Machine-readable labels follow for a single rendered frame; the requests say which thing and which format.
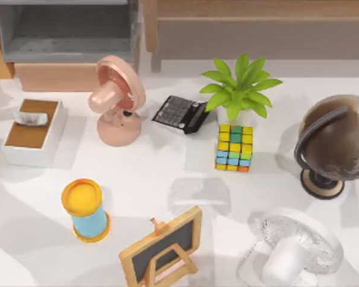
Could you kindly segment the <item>black calculator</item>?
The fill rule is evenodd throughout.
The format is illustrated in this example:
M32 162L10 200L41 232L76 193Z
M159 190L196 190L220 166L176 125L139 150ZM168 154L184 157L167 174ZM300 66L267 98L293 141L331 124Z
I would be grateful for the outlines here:
M206 106L207 102L170 95L152 121L189 135L196 133L209 115Z

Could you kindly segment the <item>colourful puzzle cube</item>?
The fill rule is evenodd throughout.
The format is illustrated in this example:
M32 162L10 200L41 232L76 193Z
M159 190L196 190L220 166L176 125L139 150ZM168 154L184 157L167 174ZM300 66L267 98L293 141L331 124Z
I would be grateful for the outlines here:
M220 124L215 155L215 168L247 173L250 170L253 152L251 126Z

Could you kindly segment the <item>pink desk fan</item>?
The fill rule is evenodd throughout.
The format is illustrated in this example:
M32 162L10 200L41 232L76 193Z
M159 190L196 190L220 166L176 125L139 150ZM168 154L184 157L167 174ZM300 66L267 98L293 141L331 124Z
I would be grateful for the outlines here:
M97 130L110 146L131 144L141 132L136 111L146 100L145 89L135 70L117 56L107 56L97 64L99 87L89 96L89 108L100 114Z

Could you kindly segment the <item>green potted plant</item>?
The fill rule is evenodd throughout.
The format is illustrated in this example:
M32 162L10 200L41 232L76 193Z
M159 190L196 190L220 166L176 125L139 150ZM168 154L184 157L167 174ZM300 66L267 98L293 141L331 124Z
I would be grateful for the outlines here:
M201 76L213 81L199 90L200 94L211 95L206 111L224 108L229 124L249 111L266 119L267 110L273 105L263 92L283 83L264 70L266 58L251 60L247 53L242 53L235 60L233 69L222 59L214 58L212 61L215 69L201 73Z

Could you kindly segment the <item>wooden framed blackboard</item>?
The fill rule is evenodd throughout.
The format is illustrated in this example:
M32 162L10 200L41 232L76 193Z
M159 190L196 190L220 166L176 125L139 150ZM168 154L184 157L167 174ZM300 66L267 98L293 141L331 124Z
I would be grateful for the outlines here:
M198 250L202 211L194 206L170 222L151 218L154 231L119 254L127 287L171 287L198 272L190 255Z

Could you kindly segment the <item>yellow and blue can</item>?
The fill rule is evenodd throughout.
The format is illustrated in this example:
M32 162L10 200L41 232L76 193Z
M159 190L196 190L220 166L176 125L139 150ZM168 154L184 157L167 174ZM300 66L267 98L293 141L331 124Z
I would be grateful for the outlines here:
M62 192L61 202L81 241L98 242L108 234L110 219L103 207L101 187L95 181L81 178L70 182Z

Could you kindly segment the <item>wooden shelf unit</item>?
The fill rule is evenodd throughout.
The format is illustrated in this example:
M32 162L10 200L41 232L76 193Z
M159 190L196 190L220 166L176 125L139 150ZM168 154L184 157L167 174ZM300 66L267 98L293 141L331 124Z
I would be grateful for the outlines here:
M219 57L282 77L359 77L359 0L141 0L145 67L192 77Z

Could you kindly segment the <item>white tissue box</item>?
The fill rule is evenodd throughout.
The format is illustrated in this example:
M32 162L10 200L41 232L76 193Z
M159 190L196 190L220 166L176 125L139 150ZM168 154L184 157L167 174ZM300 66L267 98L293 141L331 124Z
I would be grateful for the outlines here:
M51 166L67 120L63 103L25 99L13 118L2 144L7 161L19 166Z

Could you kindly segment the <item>brown globe on stand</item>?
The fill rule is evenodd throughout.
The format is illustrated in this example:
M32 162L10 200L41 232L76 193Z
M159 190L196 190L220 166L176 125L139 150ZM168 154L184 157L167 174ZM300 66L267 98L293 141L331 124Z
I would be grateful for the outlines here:
M359 179L359 96L338 94L312 106L303 118L294 158L307 193L339 196L346 181Z

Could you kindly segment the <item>white desk fan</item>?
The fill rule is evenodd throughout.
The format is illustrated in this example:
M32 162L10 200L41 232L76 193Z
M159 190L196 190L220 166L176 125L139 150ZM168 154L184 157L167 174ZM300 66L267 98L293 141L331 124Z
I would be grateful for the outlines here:
M317 276L334 274L343 262L343 247L336 235L299 210L278 207L266 212L259 230L261 240L236 268L244 287L320 287ZM258 284L253 285L241 274L260 244L266 244L271 252L259 272Z

